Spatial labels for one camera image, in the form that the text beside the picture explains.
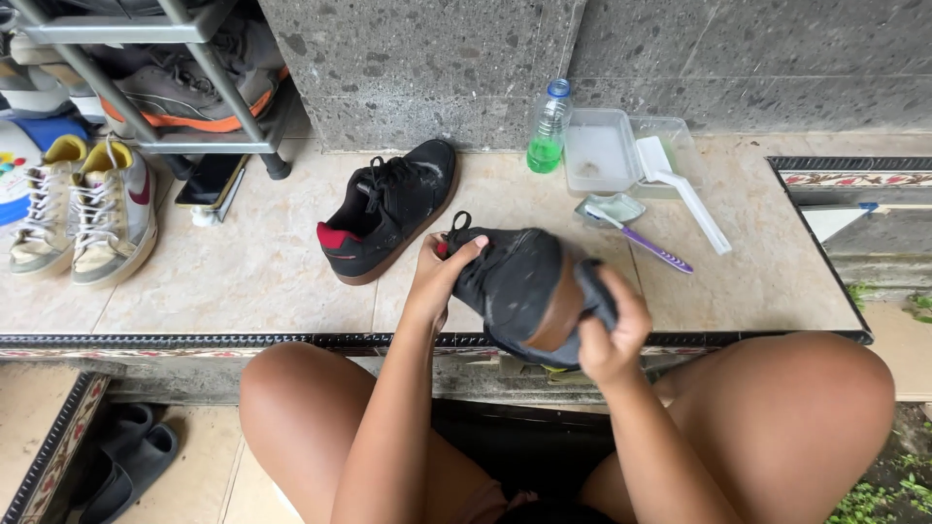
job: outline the plastic bottle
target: plastic bottle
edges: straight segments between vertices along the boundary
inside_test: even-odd
[[[565,78],[551,81],[534,108],[534,128],[528,144],[528,167],[533,172],[551,172],[559,165],[572,113],[569,81]]]

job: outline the smartphone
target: smartphone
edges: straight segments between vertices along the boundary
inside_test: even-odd
[[[200,160],[194,175],[185,182],[175,197],[178,207],[200,206],[217,209],[226,199],[226,194],[240,172],[246,169],[249,155],[208,154]]]

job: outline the red swoosh logo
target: red swoosh logo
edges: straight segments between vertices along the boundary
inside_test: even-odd
[[[132,200],[133,202],[136,202],[137,204],[141,206],[148,205],[150,186],[151,184],[149,183],[149,166],[145,166],[145,186],[143,186],[143,192],[133,193],[132,191],[128,191],[130,193],[130,200]]]

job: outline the white shoelace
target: white shoelace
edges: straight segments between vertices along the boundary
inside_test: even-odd
[[[110,157],[112,169],[117,168],[117,159],[114,157],[113,148],[110,146],[110,140],[113,133],[107,135],[107,156]],[[110,200],[104,205],[101,202],[114,193],[117,182],[114,178],[107,178],[103,184],[96,187],[72,186],[72,190],[78,196],[77,212],[77,243],[75,249],[84,249],[93,244],[107,244],[109,239],[119,241],[119,236],[114,231],[117,222],[113,220],[111,214],[115,210],[117,203]]]
[[[62,178],[61,173],[53,173],[49,167],[34,167],[26,171],[23,178],[32,183],[29,192],[29,211],[22,219],[22,225],[13,231],[14,236],[23,233],[26,241],[44,241],[47,233],[54,233],[52,228],[55,220],[50,217],[51,211],[61,207],[53,201],[61,195],[52,191],[51,187]]]

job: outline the black suede shoe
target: black suede shoe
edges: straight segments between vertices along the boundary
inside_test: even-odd
[[[457,228],[461,216],[466,220]],[[489,244],[457,278],[453,296],[482,315],[487,336],[507,352],[535,364],[578,366],[580,318],[604,316],[609,329],[616,321],[614,300],[595,277],[598,262],[540,228],[470,228],[471,222],[468,213],[457,213],[447,251],[480,235]]]
[[[458,186],[456,151],[443,140],[356,170],[343,205],[317,224],[336,277],[349,285],[377,279],[444,212]]]

